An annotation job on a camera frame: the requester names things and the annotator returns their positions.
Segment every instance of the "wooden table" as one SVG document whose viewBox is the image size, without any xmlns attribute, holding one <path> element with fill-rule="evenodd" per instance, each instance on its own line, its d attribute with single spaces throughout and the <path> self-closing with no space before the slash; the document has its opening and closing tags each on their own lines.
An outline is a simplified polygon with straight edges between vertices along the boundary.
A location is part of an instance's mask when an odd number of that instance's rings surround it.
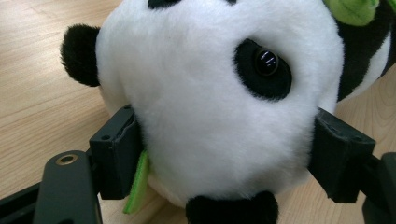
<svg viewBox="0 0 396 224">
<path fill-rule="evenodd" d="M 119 2 L 0 1 L 0 198 L 40 181 L 54 155 L 88 149 L 90 137 L 108 120 L 99 91 L 68 77 L 59 47 L 67 26 L 100 26 Z M 337 109 L 339 118 L 377 141 L 377 157 L 396 149 L 395 73 L 391 69 Z M 277 198 L 279 223 L 363 223 L 363 195 L 357 204 L 335 204 L 312 178 Z M 121 212 L 124 201 L 101 205 L 105 223 L 186 223 L 182 209 L 151 189 L 134 216 Z"/>
</svg>

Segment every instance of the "panda head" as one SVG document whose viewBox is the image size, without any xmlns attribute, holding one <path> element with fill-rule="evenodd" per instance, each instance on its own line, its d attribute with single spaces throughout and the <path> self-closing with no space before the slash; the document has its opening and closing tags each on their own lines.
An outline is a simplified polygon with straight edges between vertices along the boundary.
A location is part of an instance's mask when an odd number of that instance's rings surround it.
<svg viewBox="0 0 396 224">
<path fill-rule="evenodd" d="M 142 125 L 150 185 L 185 206 L 304 179 L 343 45 L 317 0 L 124 0 L 95 56 L 110 113 L 131 104 Z"/>
</svg>

